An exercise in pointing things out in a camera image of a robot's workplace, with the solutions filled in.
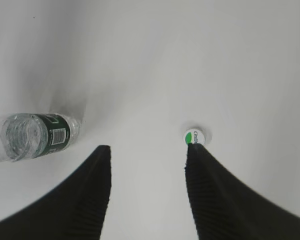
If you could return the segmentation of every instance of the white floor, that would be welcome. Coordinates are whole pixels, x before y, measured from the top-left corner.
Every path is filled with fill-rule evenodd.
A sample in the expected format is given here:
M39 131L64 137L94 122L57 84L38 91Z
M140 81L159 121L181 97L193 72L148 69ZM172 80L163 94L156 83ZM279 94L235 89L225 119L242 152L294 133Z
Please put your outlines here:
M300 216L300 0L0 0L0 115L71 113L81 140L0 163L0 220L112 148L103 240L198 239L183 131Z

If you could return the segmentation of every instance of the green logo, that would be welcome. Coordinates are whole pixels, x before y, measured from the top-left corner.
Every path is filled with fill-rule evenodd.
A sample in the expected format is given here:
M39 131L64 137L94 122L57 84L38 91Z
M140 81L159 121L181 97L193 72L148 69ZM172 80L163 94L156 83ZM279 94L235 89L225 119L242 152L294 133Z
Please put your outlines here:
M185 136L185 143L186 144L190 144L192 141L192 134L191 132L189 132L186 136Z

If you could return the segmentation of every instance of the bottle label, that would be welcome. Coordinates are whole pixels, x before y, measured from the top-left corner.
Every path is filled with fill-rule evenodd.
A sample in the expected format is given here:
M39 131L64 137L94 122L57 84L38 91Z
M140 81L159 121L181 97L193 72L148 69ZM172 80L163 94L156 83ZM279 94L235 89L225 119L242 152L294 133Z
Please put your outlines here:
M63 150L70 140L70 127L67 121L57 114L34 114L40 118L47 130L47 144L38 157Z

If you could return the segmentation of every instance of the plastic water bottle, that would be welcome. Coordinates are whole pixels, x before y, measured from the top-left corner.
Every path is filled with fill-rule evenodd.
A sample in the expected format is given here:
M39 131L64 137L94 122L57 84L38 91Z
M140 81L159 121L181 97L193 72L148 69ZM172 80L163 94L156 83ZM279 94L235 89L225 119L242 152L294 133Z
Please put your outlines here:
M80 122L60 114L18 113L0 118L0 162L62 151L79 135Z

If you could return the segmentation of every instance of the lying bottle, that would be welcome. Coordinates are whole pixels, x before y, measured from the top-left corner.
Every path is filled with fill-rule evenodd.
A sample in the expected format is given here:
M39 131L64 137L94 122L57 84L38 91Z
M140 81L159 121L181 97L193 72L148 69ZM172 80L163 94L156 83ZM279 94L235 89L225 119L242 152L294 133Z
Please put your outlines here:
M0 118L0 162L62 151L79 135L80 122L61 114L17 113Z

